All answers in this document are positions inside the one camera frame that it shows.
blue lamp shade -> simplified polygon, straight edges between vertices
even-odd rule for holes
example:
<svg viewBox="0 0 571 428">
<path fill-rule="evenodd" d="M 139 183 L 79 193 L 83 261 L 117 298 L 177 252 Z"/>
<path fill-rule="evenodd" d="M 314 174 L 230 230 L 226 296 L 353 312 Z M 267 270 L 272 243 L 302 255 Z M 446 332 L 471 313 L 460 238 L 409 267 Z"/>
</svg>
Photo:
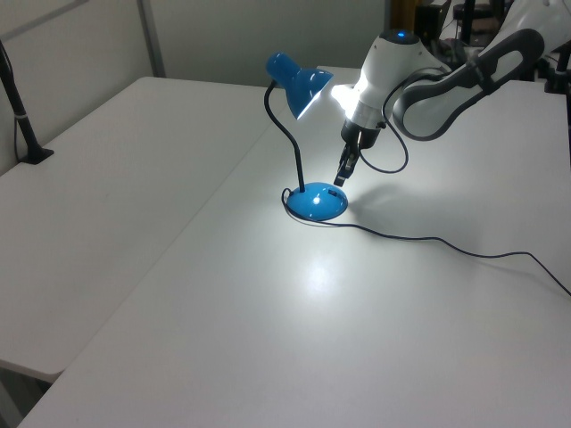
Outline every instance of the blue lamp shade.
<svg viewBox="0 0 571 428">
<path fill-rule="evenodd" d="M 285 89 L 287 104 L 299 119 L 331 80 L 333 74 L 324 70 L 302 69 L 285 53 L 274 53 L 266 63 L 266 71 Z"/>
</svg>

table surface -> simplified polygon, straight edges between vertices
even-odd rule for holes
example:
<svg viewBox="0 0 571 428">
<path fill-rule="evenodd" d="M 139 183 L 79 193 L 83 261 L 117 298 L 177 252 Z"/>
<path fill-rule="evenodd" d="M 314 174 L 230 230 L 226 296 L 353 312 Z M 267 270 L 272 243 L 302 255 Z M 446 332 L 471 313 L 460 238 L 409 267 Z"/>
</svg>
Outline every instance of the table surface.
<svg viewBox="0 0 571 428">
<path fill-rule="evenodd" d="M 263 92 L 142 78 L 0 177 L 0 366 L 70 364 L 271 125 Z"/>
<path fill-rule="evenodd" d="M 508 83 L 410 142 L 402 173 L 358 165 L 339 221 L 532 251 L 571 284 L 565 107 Z M 328 90 L 279 117 L 307 181 L 332 180 L 343 113 Z M 369 158 L 399 165 L 389 131 Z M 269 128 L 21 427 L 568 428 L 571 299 L 529 258 L 305 226 L 280 203 L 294 183 Z"/>
</svg>

wall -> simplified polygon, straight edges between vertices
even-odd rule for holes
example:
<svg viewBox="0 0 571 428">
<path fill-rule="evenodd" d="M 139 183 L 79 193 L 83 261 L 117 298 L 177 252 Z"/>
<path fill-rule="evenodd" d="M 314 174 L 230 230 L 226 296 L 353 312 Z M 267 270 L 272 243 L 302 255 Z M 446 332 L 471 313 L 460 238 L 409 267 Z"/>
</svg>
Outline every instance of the wall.
<svg viewBox="0 0 571 428">
<path fill-rule="evenodd" d="M 9 2 L 1 0 L 0 13 L 6 7 Z M 137 78 L 152 76 L 136 0 L 89 0 L 4 47 L 42 145 Z M 2 88 L 0 175 L 15 164 L 12 132 L 12 109 Z M 22 155 L 21 134 L 19 139 Z"/>
<path fill-rule="evenodd" d="M 360 67 L 385 28 L 385 0 L 150 0 L 169 78 L 266 86 L 284 51 L 304 67 Z"/>
</svg>

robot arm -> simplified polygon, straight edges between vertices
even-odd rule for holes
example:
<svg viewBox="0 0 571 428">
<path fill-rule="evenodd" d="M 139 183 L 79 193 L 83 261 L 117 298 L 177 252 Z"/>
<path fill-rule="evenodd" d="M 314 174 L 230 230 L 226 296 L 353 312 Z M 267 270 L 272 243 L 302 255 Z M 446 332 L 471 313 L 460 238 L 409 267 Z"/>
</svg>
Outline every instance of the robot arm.
<svg viewBox="0 0 571 428">
<path fill-rule="evenodd" d="M 399 130 L 420 141 L 448 130 L 468 107 L 531 67 L 544 54 L 571 39 L 571 0 L 517 0 L 492 43 L 464 66 L 438 81 L 414 79 L 388 100 Z M 382 106 L 389 91 L 416 72 L 447 71 L 407 32 L 381 34 L 371 46 L 360 80 L 344 98 L 345 141 L 336 185 L 343 185 L 359 159 L 359 149 L 372 147 L 385 127 Z"/>
</svg>

desk lamp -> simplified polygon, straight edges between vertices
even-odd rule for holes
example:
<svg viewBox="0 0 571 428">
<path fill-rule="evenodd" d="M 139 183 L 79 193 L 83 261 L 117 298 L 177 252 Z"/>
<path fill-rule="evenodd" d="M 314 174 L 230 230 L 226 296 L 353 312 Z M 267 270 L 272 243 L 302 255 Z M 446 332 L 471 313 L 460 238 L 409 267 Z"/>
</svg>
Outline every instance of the desk lamp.
<svg viewBox="0 0 571 428">
<path fill-rule="evenodd" d="M 287 104 L 296 119 L 299 119 L 319 98 L 321 90 L 331 80 L 333 74 L 317 69 L 302 69 L 285 53 L 274 53 L 269 57 L 266 71 L 272 82 L 264 97 L 264 106 L 269 118 L 289 138 L 294 146 L 295 165 L 299 187 L 287 198 L 287 206 L 300 218 L 310 220 L 329 220 L 343 214 L 347 208 L 345 193 L 334 185 L 327 183 L 303 182 L 302 157 L 294 137 L 277 120 L 269 108 L 269 94 L 279 84 L 285 89 Z"/>
</svg>

